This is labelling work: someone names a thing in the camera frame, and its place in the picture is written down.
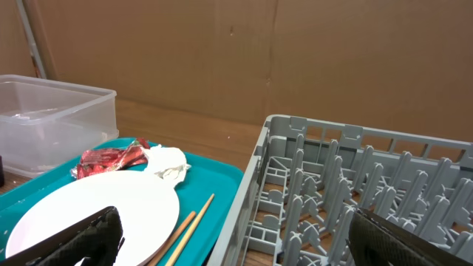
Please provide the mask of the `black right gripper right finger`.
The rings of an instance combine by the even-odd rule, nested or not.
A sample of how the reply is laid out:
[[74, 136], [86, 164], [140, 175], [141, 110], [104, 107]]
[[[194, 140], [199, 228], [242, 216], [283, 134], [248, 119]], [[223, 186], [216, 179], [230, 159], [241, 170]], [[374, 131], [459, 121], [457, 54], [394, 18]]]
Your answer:
[[472, 266], [364, 208], [353, 214], [347, 245], [356, 265]]

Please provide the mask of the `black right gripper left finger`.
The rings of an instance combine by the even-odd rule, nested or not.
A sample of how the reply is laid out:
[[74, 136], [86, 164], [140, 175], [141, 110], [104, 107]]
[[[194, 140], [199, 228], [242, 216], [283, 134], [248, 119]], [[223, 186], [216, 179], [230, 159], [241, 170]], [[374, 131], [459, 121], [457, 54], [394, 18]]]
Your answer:
[[3, 261], [3, 266], [113, 265], [123, 244], [118, 209], [108, 206]]

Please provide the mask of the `red foil wrapper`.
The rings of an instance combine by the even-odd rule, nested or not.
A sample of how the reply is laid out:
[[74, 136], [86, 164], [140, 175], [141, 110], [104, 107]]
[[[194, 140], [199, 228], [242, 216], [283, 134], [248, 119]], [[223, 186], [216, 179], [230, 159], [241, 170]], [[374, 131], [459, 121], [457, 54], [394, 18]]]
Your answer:
[[147, 163], [144, 150], [150, 148], [147, 140], [136, 138], [125, 149], [104, 148], [85, 151], [79, 163], [71, 170], [71, 175], [80, 180], [92, 175], [124, 170]]

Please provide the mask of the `white napkin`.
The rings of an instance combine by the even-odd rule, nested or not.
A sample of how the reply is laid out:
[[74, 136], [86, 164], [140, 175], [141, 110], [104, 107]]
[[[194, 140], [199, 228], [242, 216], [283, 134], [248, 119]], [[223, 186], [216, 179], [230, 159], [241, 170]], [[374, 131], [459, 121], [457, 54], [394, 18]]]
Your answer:
[[159, 177], [172, 188], [185, 180], [191, 165], [179, 148], [158, 145], [150, 149], [142, 148], [142, 152], [147, 159], [144, 172]]

